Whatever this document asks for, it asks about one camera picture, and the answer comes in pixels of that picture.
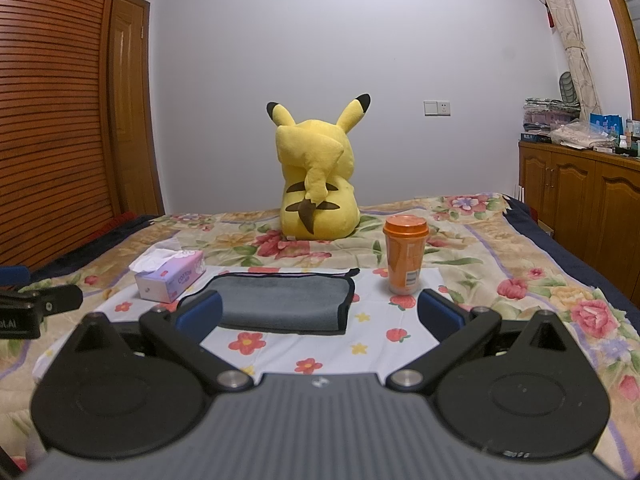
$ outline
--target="tissue box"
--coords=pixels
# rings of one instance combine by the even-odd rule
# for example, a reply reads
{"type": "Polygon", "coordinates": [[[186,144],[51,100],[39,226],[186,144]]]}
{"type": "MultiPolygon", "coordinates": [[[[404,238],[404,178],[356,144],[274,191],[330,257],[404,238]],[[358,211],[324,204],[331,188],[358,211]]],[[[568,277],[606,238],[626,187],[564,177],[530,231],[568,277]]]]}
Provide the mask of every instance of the tissue box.
{"type": "Polygon", "coordinates": [[[136,274],[143,300],[171,303],[204,273],[202,251],[181,251],[153,272],[136,274]]]}

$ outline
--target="wooden cabinet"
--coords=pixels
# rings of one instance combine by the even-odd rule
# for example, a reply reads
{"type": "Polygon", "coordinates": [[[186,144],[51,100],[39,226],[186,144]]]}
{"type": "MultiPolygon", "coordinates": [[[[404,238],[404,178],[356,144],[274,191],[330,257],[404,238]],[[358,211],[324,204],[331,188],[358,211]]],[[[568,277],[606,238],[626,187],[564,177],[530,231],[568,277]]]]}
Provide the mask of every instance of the wooden cabinet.
{"type": "Polygon", "coordinates": [[[545,207],[551,152],[520,147],[520,185],[525,189],[527,205],[538,212],[538,217],[550,225],[545,207]]]}
{"type": "Polygon", "coordinates": [[[521,142],[520,185],[556,241],[640,305],[640,161],[521,142]]]}
{"type": "Polygon", "coordinates": [[[640,171],[599,164],[585,261],[631,297],[640,273],[640,171]]]}
{"type": "Polygon", "coordinates": [[[580,259],[584,259],[590,227],[595,170],[594,160],[552,153],[547,205],[550,223],[545,223],[556,232],[556,241],[580,259]]]}

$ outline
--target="barcode label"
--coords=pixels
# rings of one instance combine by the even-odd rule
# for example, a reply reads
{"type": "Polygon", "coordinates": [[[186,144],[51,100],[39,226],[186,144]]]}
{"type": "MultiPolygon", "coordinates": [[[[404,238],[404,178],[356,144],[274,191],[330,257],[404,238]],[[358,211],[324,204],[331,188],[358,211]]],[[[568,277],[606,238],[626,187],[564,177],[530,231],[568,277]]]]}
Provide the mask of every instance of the barcode label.
{"type": "Polygon", "coordinates": [[[404,279],[404,284],[406,286],[415,285],[415,282],[418,280],[418,273],[420,273],[419,270],[412,270],[411,272],[408,272],[404,279]]]}

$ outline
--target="pikachu plush toy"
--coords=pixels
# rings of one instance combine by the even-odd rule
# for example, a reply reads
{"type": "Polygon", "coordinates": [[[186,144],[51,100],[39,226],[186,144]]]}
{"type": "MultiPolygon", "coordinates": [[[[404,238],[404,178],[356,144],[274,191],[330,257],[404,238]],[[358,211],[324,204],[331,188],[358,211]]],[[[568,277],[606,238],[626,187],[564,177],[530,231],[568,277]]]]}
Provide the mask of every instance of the pikachu plush toy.
{"type": "Polygon", "coordinates": [[[335,124],[315,119],[296,124],[281,104],[267,105],[278,127],[276,148],[285,181],[280,222],[287,238],[337,240],[358,225],[360,211],[349,184],[353,151],[347,134],[370,102],[369,94],[355,98],[335,124]]]}

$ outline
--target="orange cup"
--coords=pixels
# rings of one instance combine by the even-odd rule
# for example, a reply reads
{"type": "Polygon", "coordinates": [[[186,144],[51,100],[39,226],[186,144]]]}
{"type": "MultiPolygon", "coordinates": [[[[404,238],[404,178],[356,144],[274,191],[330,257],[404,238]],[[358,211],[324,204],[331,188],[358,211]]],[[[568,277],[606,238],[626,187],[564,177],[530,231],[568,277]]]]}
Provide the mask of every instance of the orange cup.
{"type": "Polygon", "coordinates": [[[429,227],[424,218],[396,215],[386,219],[386,264],[389,289],[394,294],[413,294],[420,287],[420,269],[429,227]]]}

